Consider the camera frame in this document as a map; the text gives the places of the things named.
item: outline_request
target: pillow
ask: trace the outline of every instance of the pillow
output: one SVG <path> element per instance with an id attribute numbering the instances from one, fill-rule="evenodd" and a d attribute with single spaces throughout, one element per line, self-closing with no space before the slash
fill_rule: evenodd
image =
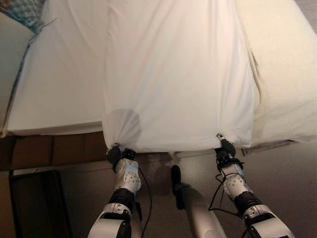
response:
<path id="1" fill-rule="evenodd" d="M 0 11 L 38 33 L 43 21 L 43 4 L 45 0 L 0 0 Z"/>
<path id="2" fill-rule="evenodd" d="M 27 27 L 0 12 L 0 129 L 6 112 L 20 64 L 34 33 Z"/>

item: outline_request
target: white blanket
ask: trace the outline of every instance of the white blanket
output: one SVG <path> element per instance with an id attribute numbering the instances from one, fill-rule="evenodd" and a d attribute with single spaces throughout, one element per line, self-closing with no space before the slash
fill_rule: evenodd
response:
<path id="1" fill-rule="evenodd" d="M 315 140 L 316 34 L 293 0 L 237 0 L 237 5 L 261 92 L 253 143 Z"/>
<path id="2" fill-rule="evenodd" d="M 232 0 L 110 0 L 107 146 L 136 151 L 251 144 L 254 88 Z"/>

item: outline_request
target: fitted sheet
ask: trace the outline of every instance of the fitted sheet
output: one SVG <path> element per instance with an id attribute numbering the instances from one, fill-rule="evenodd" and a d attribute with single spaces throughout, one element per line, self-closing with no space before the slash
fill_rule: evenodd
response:
<path id="1" fill-rule="evenodd" d="M 110 0 L 104 135 L 135 151 L 248 146 L 253 76 L 231 0 Z"/>

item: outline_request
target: black clamp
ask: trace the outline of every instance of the black clamp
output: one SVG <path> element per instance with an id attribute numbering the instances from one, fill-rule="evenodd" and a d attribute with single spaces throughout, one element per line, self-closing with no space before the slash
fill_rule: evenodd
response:
<path id="1" fill-rule="evenodd" d="M 220 133 L 217 134 L 217 137 L 221 142 L 221 147 L 215 149 L 218 170 L 221 171 L 223 167 L 232 164 L 238 164 L 241 169 L 243 169 L 243 163 L 234 157 L 236 155 L 236 149 L 233 144 L 227 141 Z"/>
<path id="2" fill-rule="evenodd" d="M 125 148 L 125 150 L 121 153 L 119 145 L 115 144 L 108 152 L 108 161 L 112 164 L 112 169 L 116 173 L 115 167 L 119 160 L 123 158 L 133 160 L 135 155 L 136 152 L 128 148 Z"/>

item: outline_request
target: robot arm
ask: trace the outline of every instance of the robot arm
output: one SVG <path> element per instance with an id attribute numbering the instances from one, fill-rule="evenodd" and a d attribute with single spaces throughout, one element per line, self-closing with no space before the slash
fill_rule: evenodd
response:
<path id="1" fill-rule="evenodd" d="M 243 163 L 234 158 L 235 149 L 221 134 L 222 148 L 216 149 L 217 168 L 223 176 L 223 189 L 234 202 L 252 238 L 295 238 L 287 226 L 264 205 L 248 187 Z"/>
<path id="2" fill-rule="evenodd" d="M 108 160 L 116 173 L 115 191 L 92 226 L 88 238 L 132 237 L 132 210 L 141 187 L 138 163 L 130 160 L 134 155 L 135 152 L 129 149 L 122 154 L 118 145 L 109 151 Z"/>

